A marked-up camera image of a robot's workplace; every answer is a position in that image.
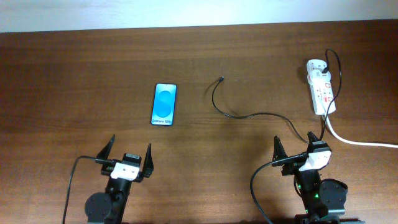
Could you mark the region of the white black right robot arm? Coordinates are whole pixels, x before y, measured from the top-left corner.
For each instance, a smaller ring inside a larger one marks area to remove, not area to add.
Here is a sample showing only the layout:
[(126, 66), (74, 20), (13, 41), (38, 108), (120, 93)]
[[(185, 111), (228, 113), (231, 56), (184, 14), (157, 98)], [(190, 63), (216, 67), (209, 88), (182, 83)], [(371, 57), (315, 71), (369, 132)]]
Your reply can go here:
[(345, 214), (348, 186), (336, 179), (321, 179), (319, 171), (330, 161), (332, 150), (312, 132), (307, 134), (307, 150), (288, 156), (279, 137), (274, 137), (273, 166), (282, 167), (282, 175), (293, 175), (295, 189), (306, 213), (296, 215), (295, 223), (339, 223)]

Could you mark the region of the blue Galaxy smartphone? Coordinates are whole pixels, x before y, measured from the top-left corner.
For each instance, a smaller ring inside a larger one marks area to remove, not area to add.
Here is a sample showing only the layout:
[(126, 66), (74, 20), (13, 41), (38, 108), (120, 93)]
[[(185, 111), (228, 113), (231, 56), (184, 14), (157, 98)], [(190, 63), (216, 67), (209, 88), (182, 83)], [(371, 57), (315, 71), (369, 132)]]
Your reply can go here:
[(177, 85), (157, 83), (150, 123), (154, 126), (172, 126), (174, 123)]

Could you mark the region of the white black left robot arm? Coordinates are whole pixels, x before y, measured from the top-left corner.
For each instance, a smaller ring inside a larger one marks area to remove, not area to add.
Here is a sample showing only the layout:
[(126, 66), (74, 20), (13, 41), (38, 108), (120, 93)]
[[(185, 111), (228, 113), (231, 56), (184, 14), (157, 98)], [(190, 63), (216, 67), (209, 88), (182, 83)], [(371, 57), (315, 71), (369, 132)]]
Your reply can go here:
[(96, 163), (101, 164), (101, 175), (108, 177), (104, 192), (91, 195), (85, 203), (89, 224), (121, 223), (133, 183), (149, 178), (154, 171), (151, 145), (146, 156), (125, 153), (121, 160), (109, 159), (115, 137), (97, 154)]

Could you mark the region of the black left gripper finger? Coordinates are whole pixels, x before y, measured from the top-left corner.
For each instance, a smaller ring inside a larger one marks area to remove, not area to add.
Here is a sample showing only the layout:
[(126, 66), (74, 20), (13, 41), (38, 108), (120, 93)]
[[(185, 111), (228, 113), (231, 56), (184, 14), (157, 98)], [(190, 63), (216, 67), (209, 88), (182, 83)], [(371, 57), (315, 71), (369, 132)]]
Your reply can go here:
[(96, 159), (97, 160), (107, 160), (108, 156), (110, 154), (111, 148), (114, 144), (114, 140), (115, 140), (115, 135), (112, 135), (111, 139), (109, 140), (109, 142), (105, 145), (104, 148), (102, 148), (102, 150), (100, 150), (100, 152), (97, 154)]
[(147, 151), (146, 151), (146, 156), (145, 156), (145, 160), (144, 160), (144, 165), (143, 165), (143, 169), (142, 169), (142, 175), (145, 178), (149, 178), (153, 171), (154, 171), (154, 163), (152, 160), (152, 144), (149, 144), (147, 147)]

